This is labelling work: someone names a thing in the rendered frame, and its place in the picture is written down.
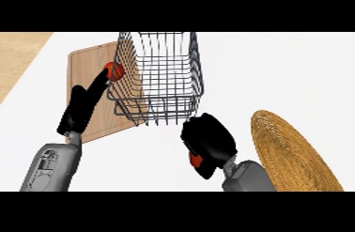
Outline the round woven wicker placemat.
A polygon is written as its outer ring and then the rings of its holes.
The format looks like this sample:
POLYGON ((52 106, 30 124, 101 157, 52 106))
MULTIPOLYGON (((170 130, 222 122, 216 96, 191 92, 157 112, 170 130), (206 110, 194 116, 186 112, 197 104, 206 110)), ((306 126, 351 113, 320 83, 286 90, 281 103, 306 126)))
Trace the round woven wicker placemat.
POLYGON ((277 114, 254 112, 252 135, 257 157, 280 192, 345 190, 318 151, 277 114))

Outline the red round tomato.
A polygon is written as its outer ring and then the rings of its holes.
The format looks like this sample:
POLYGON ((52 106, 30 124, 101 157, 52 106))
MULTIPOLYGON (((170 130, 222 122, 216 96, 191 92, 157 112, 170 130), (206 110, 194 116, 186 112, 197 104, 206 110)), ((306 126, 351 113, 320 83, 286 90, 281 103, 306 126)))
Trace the red round tomato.
POLYGON ((107 78, 111 82, 117 82, 124 76, 123 65, 115 62, 108 62, 104 67, 108 69, 107 78))

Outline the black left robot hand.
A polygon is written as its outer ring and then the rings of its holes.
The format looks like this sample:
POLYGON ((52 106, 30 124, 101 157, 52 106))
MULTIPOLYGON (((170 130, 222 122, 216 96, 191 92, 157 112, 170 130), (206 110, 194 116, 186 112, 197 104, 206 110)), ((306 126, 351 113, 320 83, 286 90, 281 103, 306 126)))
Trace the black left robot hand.
POLYGON ((71 90, 71 99, 67 106, 56 132, 64 135, 67 132, 83 133, 90 122, 96 104, 108 87, 108 69, 104 69, 96 76, 89 88, 75 85, 71 90))

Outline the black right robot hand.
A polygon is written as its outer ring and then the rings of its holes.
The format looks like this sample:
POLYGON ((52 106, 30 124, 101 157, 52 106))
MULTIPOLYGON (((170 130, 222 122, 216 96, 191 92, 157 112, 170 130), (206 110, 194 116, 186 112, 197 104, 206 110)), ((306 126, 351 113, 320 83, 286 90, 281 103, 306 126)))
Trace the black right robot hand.
POLYGON ((183 123, 181 138, 188 147, 189 164, 198 175, 210 179, 215 169, 223 168, 237 154, 234 137, 215 116, 204 113, 183 123))

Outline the wooden cutting board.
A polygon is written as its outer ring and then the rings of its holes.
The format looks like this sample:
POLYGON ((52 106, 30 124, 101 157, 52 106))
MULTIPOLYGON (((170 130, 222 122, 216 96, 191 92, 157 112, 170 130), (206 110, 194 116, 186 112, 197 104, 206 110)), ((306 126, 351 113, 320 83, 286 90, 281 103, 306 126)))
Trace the wooden cutting board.
POLYGON ((81 134, 83 143, 144 123, 142 120, 133 122, 123 114, 123 109, 132 114, 146 111, 146 101, 142 100, 145 95, 141 81, 142 73, 136 61, 133 42, 127 39, 121 44, 114 41, 70 53, 67 97, 71 97, 74 85, 89 87, 104 66, 114 61, 114 58, 121 61, 124 75, 112 83, 110 90, 104 91, 86 131, 81 134))

